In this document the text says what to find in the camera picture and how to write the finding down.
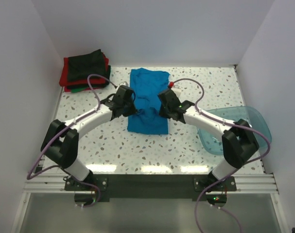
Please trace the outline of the blue t shirt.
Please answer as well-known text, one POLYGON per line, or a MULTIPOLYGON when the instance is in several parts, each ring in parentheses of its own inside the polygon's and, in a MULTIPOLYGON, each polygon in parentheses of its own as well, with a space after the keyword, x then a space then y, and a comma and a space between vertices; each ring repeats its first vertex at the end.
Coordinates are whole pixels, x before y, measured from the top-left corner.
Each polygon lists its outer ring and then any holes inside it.
POLYGON ((128 117, 127 130, 147 135, 168 134, 168 120, 159 115, 161 102, 158 94, 167 89, 170 74, 166 71, 132 69, 130 87, 136 94, 138 112, 128 117))

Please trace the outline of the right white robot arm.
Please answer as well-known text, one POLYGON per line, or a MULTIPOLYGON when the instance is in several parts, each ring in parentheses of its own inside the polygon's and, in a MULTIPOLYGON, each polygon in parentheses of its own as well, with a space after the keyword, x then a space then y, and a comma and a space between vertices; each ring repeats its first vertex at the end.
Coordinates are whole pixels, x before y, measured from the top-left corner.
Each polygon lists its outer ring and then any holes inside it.
POLYGON ((238 171, 259 150, 254 130, 247 121, 224 119, 197 108, 188 100, 181 102, 170 88, 160 92, 158 98, 160 116, 203 129, 221 141, 224 158, 203 183, 207 190, 238 171))

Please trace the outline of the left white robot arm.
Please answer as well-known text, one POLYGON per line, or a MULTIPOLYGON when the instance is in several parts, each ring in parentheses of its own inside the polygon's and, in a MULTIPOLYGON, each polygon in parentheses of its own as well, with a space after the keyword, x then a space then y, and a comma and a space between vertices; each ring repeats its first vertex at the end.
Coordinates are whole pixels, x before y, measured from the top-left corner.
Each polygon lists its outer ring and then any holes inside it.
POLYGON ((55 162, 77 182, 96 190, 93 173, 78 158, 80 139, 96 127, 120 116, 128 117, 137 112, 134 90, 119 85, 116 92, 82 115, 68 121, 51 122, 41 146, 41 154, 55 162))

